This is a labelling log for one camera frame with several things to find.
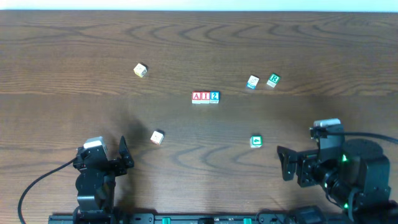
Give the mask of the blue edged picture block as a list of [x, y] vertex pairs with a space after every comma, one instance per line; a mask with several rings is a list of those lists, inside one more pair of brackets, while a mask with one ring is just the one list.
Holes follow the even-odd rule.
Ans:
[[259, 82], [259, 78], [256, 77], [256, 76], [254, 76], [254, 75], [251, 75], [251, 76], [249, 77], [249, 79], [248, 79], [248, 82], [247, 82], [247, 84], [246, 84], [246, 87], [247, 87], [247, 88], [250, 88], [250, 89], [252, 89], [252, 90], [255, 90], [255, 89], [256, 89], [256, 86], [257, 86], [257, 84], [258, 84], [258, 82]]

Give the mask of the red letter A block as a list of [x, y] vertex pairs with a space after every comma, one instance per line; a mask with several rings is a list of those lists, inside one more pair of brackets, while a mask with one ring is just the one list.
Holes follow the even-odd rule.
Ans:
[[200, 91], [192, 92], [192, 103], [193, 104], [201, 104], [201, 92]]

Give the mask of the blue number 2 block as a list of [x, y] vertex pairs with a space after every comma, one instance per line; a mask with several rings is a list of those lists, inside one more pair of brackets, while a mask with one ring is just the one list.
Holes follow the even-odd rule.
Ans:
[[210, 92], [210, 103], [211, 104], [218, 104], [219, 102], [220, 102], [220, 92], [211, 91]]

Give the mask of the red letter I block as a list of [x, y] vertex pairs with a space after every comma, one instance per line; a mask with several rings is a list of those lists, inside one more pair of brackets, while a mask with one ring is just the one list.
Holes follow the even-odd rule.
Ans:
[[209, 91], [201, 92], [201, 104], [210, 104], [211, 93]]

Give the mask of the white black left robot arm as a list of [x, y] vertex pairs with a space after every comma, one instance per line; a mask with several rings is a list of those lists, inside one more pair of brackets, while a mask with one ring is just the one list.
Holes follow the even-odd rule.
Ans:
[[73, 167], [80, 172], [75, 182], [77, 201], [83, 216], [90, 219], [108, 217], [114, 213], [116, 177], [126, 175], [134, 160], [124, 137], [119, 142], [119, 157], [107, 158], [103, 137], [88, 139], [77, 149]]

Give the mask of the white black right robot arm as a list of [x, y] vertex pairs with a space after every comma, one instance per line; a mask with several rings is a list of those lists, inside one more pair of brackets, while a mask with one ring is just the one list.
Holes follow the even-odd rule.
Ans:
[[397, 223], [390, 200], [390, 162], [382, 147], [352, 139], [328, 149], [296, 152], [279, 146], [282, 178], [301, 187], [319, 185], [326, 199], [343, 211], [345, 223]]

